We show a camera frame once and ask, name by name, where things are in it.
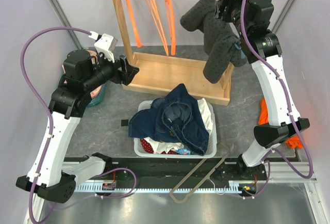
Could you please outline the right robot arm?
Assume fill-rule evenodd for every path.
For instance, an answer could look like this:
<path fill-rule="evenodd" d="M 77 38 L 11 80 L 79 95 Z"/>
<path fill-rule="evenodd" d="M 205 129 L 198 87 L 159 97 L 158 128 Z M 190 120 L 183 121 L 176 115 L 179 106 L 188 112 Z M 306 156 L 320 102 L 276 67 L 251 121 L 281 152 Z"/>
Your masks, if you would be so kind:
<path fill-rule="evenodd" d="M 244 180 L 275 148 L 310 127 L 288 89 L 279 39 L 268 29 L 273 11 L 272 0 L 219 0 L 216 5 L 215 17 L 233 23 L 239 33 L 242 51 L 259 80 L 268 110 L 268 121 L 254 127 L 255 139 L 236 166 L 237 176 Z"/>

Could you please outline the white plastic basket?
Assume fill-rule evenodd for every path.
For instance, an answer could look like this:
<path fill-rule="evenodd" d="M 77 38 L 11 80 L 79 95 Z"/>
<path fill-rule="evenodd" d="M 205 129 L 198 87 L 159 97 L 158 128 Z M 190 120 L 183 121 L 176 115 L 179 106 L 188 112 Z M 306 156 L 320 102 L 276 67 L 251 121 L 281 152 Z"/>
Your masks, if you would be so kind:
<path fill-rule="evenodd" d="M 212 133 L 209 135 L 208 148 L 204 156 L 199 155 L 181 155 L 181 154 L 152 154 L 147 153 L 139 138 L 134 138 L 134 151 L 140 157 L 151 157 L 151 158 L 177 158 L 177 159 L 203 159 L 212 158 L 217 152 L 217 131 L 216 131 L 216 121 L 213 112 L 213 107 L 210 103 L 207 103 L 211 112 L 211 119 L 213 121 Z"/>

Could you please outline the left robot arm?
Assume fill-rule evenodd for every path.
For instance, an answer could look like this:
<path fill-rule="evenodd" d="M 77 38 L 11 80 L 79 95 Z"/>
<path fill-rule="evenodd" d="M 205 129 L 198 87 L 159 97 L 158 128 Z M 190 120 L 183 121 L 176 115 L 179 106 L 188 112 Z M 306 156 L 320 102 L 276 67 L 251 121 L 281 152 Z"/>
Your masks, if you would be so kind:
<path fill-rule="evenodd" d="M 52 121 L 42 141 L 36 161 L 27 175 L 17 179 L 16 186 L 33 191 L 38 197 L 56 203 L 66 203 L 76 186 L 93 177 L 108 179 L 113 174 L 111 158 L 101 153 L 92 154 L 87 160 L 67 169 L 62 164 L 71 137 L 91 102 L 91 92 L 108 81 L 129 85 L 139 72 L 131 66 L 125 56 L 110 61 L 105 54 L 94 54 L 88 50 L 68 53 L 63 63 L 65 73 L 58 88 L 52 93 L 46 106 Z"/>

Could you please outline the grey dotted garment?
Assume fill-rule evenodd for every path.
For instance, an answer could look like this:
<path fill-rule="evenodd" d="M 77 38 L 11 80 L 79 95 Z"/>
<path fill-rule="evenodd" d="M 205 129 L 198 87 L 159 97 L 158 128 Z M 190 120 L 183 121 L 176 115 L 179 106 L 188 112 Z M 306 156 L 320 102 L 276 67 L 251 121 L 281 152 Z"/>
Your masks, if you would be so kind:
<path fill-rule="evenodd" d="M 233 32 L 230 24 L 215 18 L 215 7 L 216 0 L 199 0 L 180 19 L 185 30 L 199 30 L 204 34 L 204 52 L 208 59 L 203 75 L 212 84 L 220 80 L 230 63 L 234 67 L 247 63 L 240 38 Z"/>

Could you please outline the orange hanger with white shirt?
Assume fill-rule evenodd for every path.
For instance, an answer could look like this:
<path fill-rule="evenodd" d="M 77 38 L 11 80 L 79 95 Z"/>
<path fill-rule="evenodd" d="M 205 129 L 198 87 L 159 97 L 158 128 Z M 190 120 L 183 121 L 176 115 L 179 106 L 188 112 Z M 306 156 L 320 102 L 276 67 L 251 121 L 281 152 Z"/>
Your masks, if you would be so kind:
<path fill-rule="evenodd" d="M 156 0 L 145 0 L 145 1 L 146 1 L 147 6 L 148 6 L 148 9 L 149 9 L 149 11 L 152 15 L 152 18 L 153 18 L 155 27 L 158 31 L 158 34 L 160 36 L 160 40 L 161 40 L 162 46 L 164 48 L 165 54 L 167 56 L 169 56 L 168 43 L 167 43 L 166 36 L 165 36 L 165 33 L 164 33 L 162 21 L 161 21 L 159 12 L 158 12 L 158 7 L 157 7 Z"/>

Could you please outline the red polka dot skirt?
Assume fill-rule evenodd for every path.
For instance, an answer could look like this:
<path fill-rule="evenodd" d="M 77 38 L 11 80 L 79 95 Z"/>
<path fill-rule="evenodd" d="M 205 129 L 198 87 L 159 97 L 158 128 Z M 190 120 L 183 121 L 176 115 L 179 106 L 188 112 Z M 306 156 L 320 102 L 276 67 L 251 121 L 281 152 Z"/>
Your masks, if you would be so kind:
<path fill-rule="evenodd" d="M 154 153 L 154 149 L 153 149 L 152 145 L 145 139 L 140 139 L 140 144 L 142 146 L 144 153 L 147 153 L 147 154 Z"/>

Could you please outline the white shirt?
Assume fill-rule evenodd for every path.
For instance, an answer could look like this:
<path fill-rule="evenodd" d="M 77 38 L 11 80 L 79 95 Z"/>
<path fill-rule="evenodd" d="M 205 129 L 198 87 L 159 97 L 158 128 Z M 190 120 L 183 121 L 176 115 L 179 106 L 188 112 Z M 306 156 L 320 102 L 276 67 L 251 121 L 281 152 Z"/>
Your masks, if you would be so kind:
<path fill-rule="evenodd" d="M 213 129 L 213 121 L 211 119 L 211 112 L 208 107 L 207 101 L 205 99 L 198 100 L 198 106 L 200 113 L 202 115 L 204 126 L 208 134 L 210 135 Z M 142 139 L 145 139 L 152 145 L 154 149 L 154 154 L 177 154 L 175 153 L 175 150 L 188 149 L 180 142 L 172 143 L 172 142 L 164 142 L 164 141 L 154 141 L 149 137 Z"/>

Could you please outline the dark blue denim garment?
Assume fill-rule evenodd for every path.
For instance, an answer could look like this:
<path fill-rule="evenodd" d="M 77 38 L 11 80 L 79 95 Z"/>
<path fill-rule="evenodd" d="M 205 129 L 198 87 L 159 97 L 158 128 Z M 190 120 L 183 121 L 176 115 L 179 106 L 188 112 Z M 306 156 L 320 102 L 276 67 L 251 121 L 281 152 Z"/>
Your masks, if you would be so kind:
<path fill-rule="evenodd" d="M 138 111 L 129 121 L 128 136 L 154 141 L 180 142 L 194 155 L 205 155 L 209 133 L 205 128 L 197 100 L 184 84 L 164 98 L 155 99 L 149 109 Z"/>

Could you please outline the orange plastic hanger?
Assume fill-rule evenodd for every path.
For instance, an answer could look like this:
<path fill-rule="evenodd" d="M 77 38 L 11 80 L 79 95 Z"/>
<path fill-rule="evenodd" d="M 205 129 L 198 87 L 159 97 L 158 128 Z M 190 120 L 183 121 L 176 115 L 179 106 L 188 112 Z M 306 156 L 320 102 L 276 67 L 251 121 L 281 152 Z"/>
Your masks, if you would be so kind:
<path fill-rule="evenodd" d="M 137 29 L 136 20 L 135 20 L 135 16 L 134 16 L 133 7 L 131 5 L 131 1 L 130 0 L 125 0 L 125 1 L 126 1 L 126 6 L 127 6 L 131 26 L 132 26 L 133 33 L 134 33 L 134 39 L 135 39 L 135 42 L 136 42 L 136 46 L 138 48 L 141 48 L 142 43 L 141 43 L 141 39 L 140 39 L 139 32 L 138 32 L 138 29 Z"/>

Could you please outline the orange hanger with denim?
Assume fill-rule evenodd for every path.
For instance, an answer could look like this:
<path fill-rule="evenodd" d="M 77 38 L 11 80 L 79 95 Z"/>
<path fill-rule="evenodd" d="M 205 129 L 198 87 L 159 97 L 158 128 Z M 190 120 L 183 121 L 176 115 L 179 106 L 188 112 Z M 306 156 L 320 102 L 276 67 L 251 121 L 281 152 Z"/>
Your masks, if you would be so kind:
<path fill-rule="evenodd" d="M 172 0 L 164 0 L 171 40 L 171 55 L 176 54 L 176 28 Z"/>

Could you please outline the blue floral garment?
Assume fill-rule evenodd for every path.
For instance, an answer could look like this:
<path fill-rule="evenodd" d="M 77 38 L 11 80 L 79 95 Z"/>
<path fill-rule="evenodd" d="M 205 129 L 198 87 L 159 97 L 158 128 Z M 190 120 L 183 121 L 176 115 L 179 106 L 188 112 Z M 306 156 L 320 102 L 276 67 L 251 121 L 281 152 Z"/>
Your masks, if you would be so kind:
<path fill-rule="evenodd" d="M 178 149 L 178 150 L 175 150 L 175 153 L 181 154 L 181 155 L 190 155 L 191 151 L 188 149 Z"/>

